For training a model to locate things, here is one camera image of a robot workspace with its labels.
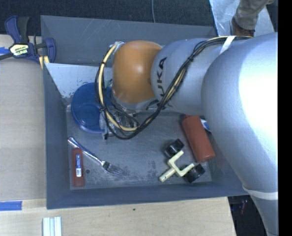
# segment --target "white plastic part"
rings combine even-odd
[[[177,165],[175,165],[175,162],[184,154],[183,151],[179,151],[177,154],[175,154],[172,158],[169,159],[168,165],[171,166],[170,169],[168,169],[161,177],[159,177],[160,181],[164,182],[169,177],[171,177],[173,174],[177,174],[179,177],[183,177],[185,174],[187,174],[191,169],[195,167],[193,163],[185,167],[183,170],[180,170]]]
[[[61,217],[43,218],[43,236],[62,236]]]

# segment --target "black cable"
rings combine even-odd
[[[233,41],[237,40],[243,40],[243,39],[248,39],[249,37],[244,37],[244,36],[237,36]],[[165,106],[168,104],[168,102],[173,98],[173,96],[177,93],[179,90],[180,86],[183,83],[183,80],[185,78],[185,75],[188,71],[188,68],[190,64],[193,62],[194,58],[201,53],[206,47],[211,46],[211,45],[218,45],[218,44],[223,44],[226,41],[227,37],[218,37],[214,39],[209,39],[205,41],[199,42],[193,49],[192,54],[186,59],[186,61],[182,64],[182,66],[179,68],[177,71],[175,77],[171,81],[170,85],[168,86],[166,93],[162,97],[161,101],[157,104],[157,109],[154,113],[152,113],[150,116],[148,116],[141,125],[138,125],[138,122],[135,118],[132,116],[128,115],[125,113],[125,111],[122,109],[122,107],[117,104],[114,105],[114,108],[107,107],[105,105],[105,102],[102,104],[102,102],[99,100],[99,104],[101,105],[101,111],[103,112],[103,118],[106,122],[106,125],[108,129],[112,132],[114,136],[121,140],[128,140],[133,137],[135,137],[137,134],[142,132],[146,127],[148,127],[155,119],[156,117],[160,114],[160,112],[165,108]],[[100,73],[101,67],[99,67],[96,78],[95,78],[95,86],[96,86],[96,92],[98,92],[98,77]],[[105,87],[104,87],[104,80],[102,80],[102,90],[103,90],[103,95],[105,95]],[[118,113],[119,115],[125,115],[132,123],[137,123],[137,128],[134,131],[124,131],[121,126],[119,125],[118,130],[121,132],[122,136],[116,133],[116,131],[111,127],[110,121],[108,120],[107,113],[114,119],[115,116],[112,114],[109,109],[112,109],[115,113]]]

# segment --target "metal fork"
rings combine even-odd
[[[91,157],[92,159],[94,159],[95,161],[97,161],[98,163],[101,164],[102,168],[108,172],[111,173],[115,176],[121,176],[124,175],[124,171],[120,168],[118,168],[117,166],[114,166],[113,164],[103,161],[101,159],[99,159],[94,153],[92,153],[91,151],[89,151],[88,149],[86,149],[85,147],[83,147],[80,143],[78,143],[75,138],[73,137],[69,137],[67,139],[67,141],[74,147],[74,148],[80,148],[83,153],[85,153],[86,155],[88,155],[89,157]]]

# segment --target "red marker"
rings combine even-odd
[[[85,185],[83,151],[80,148],[72,149],[72,181],[74,187],[83,187]]]

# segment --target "gray tray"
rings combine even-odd
[[[55,39],[58,47],[57,62],[65,64],[98,65],[98,60],[103,57],[108,46],[117,40],[144,39],[165,45],[179,39],[215,36],[213,28],[199,26],[49,16],[41,17],[41,23],[42,37]],[[86,41],[75,42],[80,38]],[[180,138],[185,143],[185,154],[178,161],[178,166],[188,165],[194,161],[180,128],[180,115],[161,113],[156,122],[132,140],[120,141],[111,137],[104,143],[101,135],[84,132],[73,121],[68,109],[70,98],[67,97],[73,95],[75,87],[71,93],[62,94],[61,84],[57,86],[60,81],[69,85],[66,83],[70,79],[69,75],[51,72],[47,67],[43,70],[48,209],[246,194],[212,136],[210,139],[216,158],[203,164],[206,173],[201,178],[192,184],[178,177],[171,177],[161,183],[158,177],[168,169],[163,149],[170,142]],[[77,189],[71,187],[71,147],[67,143],[67,138],[71,135],[102,159],[123,168],[127,176],[114,178],[103,172],[98,164],[84,157],[86,185]]]

